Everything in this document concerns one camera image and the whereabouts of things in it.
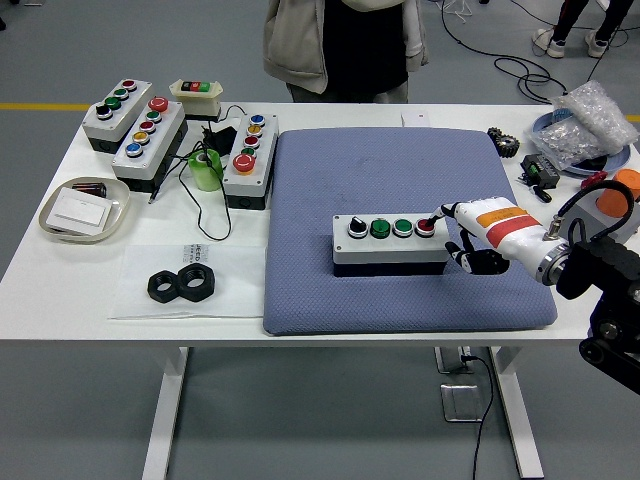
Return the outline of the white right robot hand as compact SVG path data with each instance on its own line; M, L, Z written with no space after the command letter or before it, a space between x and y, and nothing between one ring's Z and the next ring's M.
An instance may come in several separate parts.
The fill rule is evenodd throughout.
M445 248L466 272L498 275L506 272L512 260L543 285L558 282L563 262L570 253L566 240L555 227L544 228L527 211L504 197L440 206L426 220L431 228L443 217L456 220L463 246L448 241Z

